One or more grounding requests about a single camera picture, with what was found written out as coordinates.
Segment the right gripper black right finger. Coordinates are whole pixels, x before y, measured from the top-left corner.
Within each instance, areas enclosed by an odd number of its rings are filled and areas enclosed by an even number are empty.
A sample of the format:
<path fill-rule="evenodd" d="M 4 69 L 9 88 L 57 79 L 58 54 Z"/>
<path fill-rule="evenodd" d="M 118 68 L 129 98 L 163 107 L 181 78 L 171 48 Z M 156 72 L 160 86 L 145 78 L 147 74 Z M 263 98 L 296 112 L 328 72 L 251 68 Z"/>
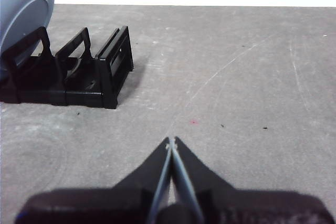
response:
<path fill-rule="evenodd" d="M 334 223 L 317 197 L 296 191 L 238 189 L 208 168 L 179 138 L 171 142 L 181 200 L 201 223 Z"/>

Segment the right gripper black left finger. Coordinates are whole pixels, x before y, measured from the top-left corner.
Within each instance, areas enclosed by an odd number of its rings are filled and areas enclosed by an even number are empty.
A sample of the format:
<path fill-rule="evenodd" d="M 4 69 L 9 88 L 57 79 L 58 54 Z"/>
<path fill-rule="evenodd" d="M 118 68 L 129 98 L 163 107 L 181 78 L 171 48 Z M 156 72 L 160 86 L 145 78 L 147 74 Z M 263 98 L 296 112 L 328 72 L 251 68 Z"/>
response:
<path fill-rule="evenodd" d="M 16 223 L 145 223 L 164 173 L 169 170 L 169 139 L 113 187 L 59 188 L 31 196 Z"/>

